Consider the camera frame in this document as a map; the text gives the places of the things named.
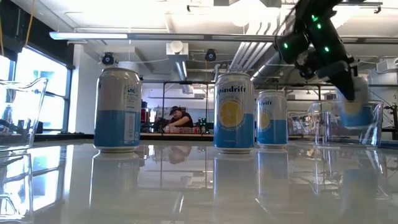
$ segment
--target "clear glass pitcher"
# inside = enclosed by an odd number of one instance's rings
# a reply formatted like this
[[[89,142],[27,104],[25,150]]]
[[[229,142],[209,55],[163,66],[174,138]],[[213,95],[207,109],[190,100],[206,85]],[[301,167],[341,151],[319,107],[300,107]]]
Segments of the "clear glass pitcher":
[[[48,80],[0,80],[0,151],[32,147]]]

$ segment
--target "can label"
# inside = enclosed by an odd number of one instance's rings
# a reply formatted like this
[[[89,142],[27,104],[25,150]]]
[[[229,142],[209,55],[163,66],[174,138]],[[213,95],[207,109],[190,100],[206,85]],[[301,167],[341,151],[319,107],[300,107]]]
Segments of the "can label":
[[[286,99],[265,96],[257,101],[257,143],[287,144]]]
[[[254,147],[252,83],[231,81],[216,86],[215,147]]]
[[[353,77],[354,101],[348,101],[344,95],[338,91],[339,114],[341,121],[347,128],[369,126],[373,121],[372,108],[368,105],[368,84],[361,77]]]
[[[100,78],[94,145],[138,146],[140,128],[141,86],[129,82],[101,81]]]

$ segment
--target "spindrift logo text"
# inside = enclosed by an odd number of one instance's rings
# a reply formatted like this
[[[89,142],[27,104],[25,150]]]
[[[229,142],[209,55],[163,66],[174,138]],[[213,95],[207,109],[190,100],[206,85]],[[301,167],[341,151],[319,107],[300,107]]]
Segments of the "spindrift logo text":
[[[218,90],[218,94],[221,93],[230,93],[230,92],[246,92],[246,88],[243,86],[231,86],[229,88],[221,88]]]
[[[261,105],[272,105],[272,101],[271,100],[266,100],[261,102]]]

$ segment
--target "lemon illustration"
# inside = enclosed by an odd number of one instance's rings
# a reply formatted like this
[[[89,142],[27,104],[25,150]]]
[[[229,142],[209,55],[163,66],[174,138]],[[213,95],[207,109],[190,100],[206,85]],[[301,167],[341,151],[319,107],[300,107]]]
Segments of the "lemon illustration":
[[[362,108],[360,101],[343,100],[343,111],[347,115],[356,115]]]
[[[232,128],[240,124],[243,120],[242,106],[234,100],[226,100],[220,106],[218,113],[220,122],[224,127]]]
[[[262,112],[261,113],[261,121],[260,121],[260,129],[266,129],[269,126],[269,123],[271,121],[271,118],[269,116],[269,113],[267,112]]]

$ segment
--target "can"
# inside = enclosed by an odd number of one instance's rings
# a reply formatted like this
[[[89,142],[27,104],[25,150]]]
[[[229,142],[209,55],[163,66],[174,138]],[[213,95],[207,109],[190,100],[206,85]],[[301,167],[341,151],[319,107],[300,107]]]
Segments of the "can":
[[[194,134],[200,134],[200,128],[194,127],[194,128],[193,128],[193,133],[194,133]]]
[[[192,128],[186,127],[186,128],[184,128],[184,132],[191,134],[192,133]]]
[[[353,77],[353,84],[354,101],[348,101],[337,91],[341,122],[346,128],[367,128],[373,122],[373,109],[368,103],[368,84],[361,77]]]
[[[283,91],[266,90],[257,98],[257,143],[287,144],[287,101]]]
[[[133,151],[141,128],[141,82],[126,68],[105,68],[98,78],[94,147]]]
[[[215,85],[214,145],[223,151],[254,147],[254,88],[244,73],[225,73]]]

